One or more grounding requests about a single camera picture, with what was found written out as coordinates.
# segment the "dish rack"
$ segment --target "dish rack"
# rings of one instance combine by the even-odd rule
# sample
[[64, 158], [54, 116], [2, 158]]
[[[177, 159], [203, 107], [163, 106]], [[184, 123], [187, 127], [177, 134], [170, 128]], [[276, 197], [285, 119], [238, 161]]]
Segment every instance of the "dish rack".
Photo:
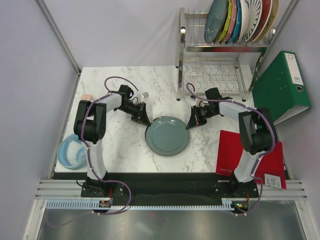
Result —
[[[195, 86], [196, 94], [205, 96], [205, 91], [217, 87], [221, 95], [241, 96], [246, 101], [258, 80], [258, 71], [263, 57], [271, 43], [275, 28], [271, 28], [269, 36], [257, 43], [210, 43], [205, 42], [205, 24], [207, 12], [187, 12], [183, 7], [179, 10], [179, 43], [176, 68], [178, 69], [178, 87], [176, 99], [190, 96], [187, 83]], [[239, 56], [208, 57], [190, 56], [190, 53], [204, 55], [208, 53], [260, 53], [252, 71], [249, 88], [246, 87], [242, 74]]]

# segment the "binder label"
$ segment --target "binder label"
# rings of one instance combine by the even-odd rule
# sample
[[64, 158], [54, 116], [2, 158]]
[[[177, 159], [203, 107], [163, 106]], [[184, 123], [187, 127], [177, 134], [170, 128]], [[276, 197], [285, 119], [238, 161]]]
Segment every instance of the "binder label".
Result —
[[264, 174], [264, 184], [281, 189], [281, 178], [270, 174]]
[[285, 59], [289, 67], [292, 83], [304, 85], [298, 68], [296, 56], [291, 53], [285, 53]]

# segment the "white patterned plate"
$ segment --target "white patterned plate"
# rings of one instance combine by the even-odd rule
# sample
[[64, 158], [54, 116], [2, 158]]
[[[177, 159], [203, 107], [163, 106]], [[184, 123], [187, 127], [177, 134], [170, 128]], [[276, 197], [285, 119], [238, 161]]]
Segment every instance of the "white patterned plate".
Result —
[[262, 14], [262, 0], [245, 0], [249, 10], [249, 24], [242, 42], [246, 43], [252, 40]]
[[245, 0], [240, 0], [241, 4], [241, 14], [242, 14], [242, 20], [241, 20], [241, 29], [240, 29], [240, 35], [238, 38], [237, 43], [241, 44], [242, 39], [244, 38], [245, 33], [247, 32], [248, 29], [248, 24], [249, 24], [249, 10], [248, 10], [248, 5]]

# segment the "yellow plate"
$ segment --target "yellow plate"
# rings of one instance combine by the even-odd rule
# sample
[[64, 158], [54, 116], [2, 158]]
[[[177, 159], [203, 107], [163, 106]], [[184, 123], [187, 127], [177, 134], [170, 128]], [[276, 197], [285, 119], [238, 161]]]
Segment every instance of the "yellow plate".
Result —
[[264, 29], [262, 30], [260, 36], [255, 41], [253, 41], [254, 44], [256, 44], [257, 42], [262, 40], [270, 32], [270, 29], [273, 26], [273, 24], [275, 23], [275, 20], [277, 18], [278, 9], [279, 9], [279, 1], [273, 0], [269, 20], [268, 20], [266, 26], [264, 27]]
[[222, 31], [222, 33], [221, 33], [221, 35], [220, 35], [220, 37], [219, 37], [219, 40], [218, 40], [219, 43], [221, 43], [221, 42], [225, 39], [225, 37], [226, 37], [226, 35], [227, 35], [227, 33], [228, 33], [228, 29], [229, 29], [230, 22], [231, 22], [232, 1], [231, 1], [231, 0], [228, 0], [228, 2], [229, 2], [228, 14], [227, 14], [227, 16], [226, 16], [226, 21], [225, 21], [225, 24], [224, 24], [223, 31]]

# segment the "marble countertop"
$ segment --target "marble countertop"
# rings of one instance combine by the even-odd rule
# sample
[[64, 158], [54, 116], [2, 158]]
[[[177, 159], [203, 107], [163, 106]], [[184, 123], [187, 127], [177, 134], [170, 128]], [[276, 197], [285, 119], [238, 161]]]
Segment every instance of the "marble countertop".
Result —
[[[251, 81], [248, 65], [241, 66], [246, 86]], [[104, 81], [110, 76], [120, 76], [132, 81], [140, 93], [148, 92], [146, 111], [150, 121], [162, 116], [173, 116], [188, 123], [190, 107], [195, 102], [189, 97], [176, 100], [178, 70], [175, 66], [134, 66], [134, 67], [84, 67], [64, 138], [73, 133], [78, 103], [83, 94], [93, 98], [104, 96], [107, 91]], [[121, 79], [110, 79], [107, 83], [112, 90], [118, 90]], [[246, 104], [253, 106], [250, 96]], [[107, 130], [102, 140], [103, 160], [108, 172], [215, 172], [217, 165], [220, 130], [239, 132], [238, 122], [215, 116], [201, 127], [190, 130], [187, 148], [175, 156], [165, 157], [152, 152], [145, 140], [146, 127], [131, 121], [131, 116], [118, 110], [107, 114]], [[83, 167], [69, 170], [58, 161], [56, 173], [87, 172]]]

